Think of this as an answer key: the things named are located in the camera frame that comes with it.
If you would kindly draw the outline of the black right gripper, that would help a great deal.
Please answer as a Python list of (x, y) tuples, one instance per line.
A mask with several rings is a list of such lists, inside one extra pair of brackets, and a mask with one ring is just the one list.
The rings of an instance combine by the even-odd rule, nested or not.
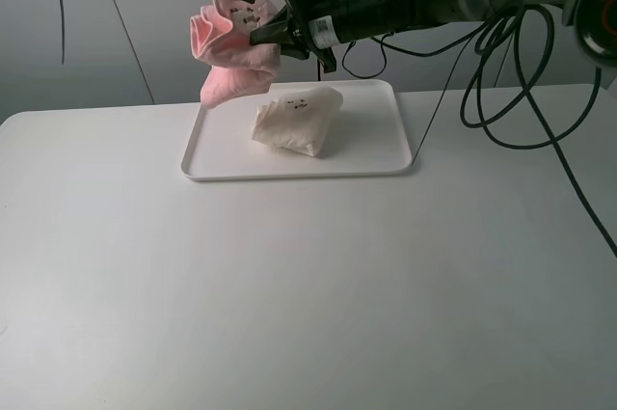
[(275, 44), (281, 55), (307, 60), (313, 54), (324, 72), (336, 70), (332, 50), (340, 44), (334, 28), (336, 0), (284, 0), (285, 6), (268, 22), (254, 29), (250, 44)]

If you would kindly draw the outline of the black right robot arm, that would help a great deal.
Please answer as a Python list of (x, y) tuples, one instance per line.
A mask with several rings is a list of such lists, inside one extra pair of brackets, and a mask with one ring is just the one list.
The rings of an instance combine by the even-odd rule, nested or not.
[(581, 51), (600, 68), (616, 67), (616, 0), (284, 0), (268, 23), (250, 34), (252, 45), (273, 43), (284, 55), (314, 54), (326, 72), (336, 69), (333, 47), (385, 34), (486, 22), (534, 6), (561, 10)]

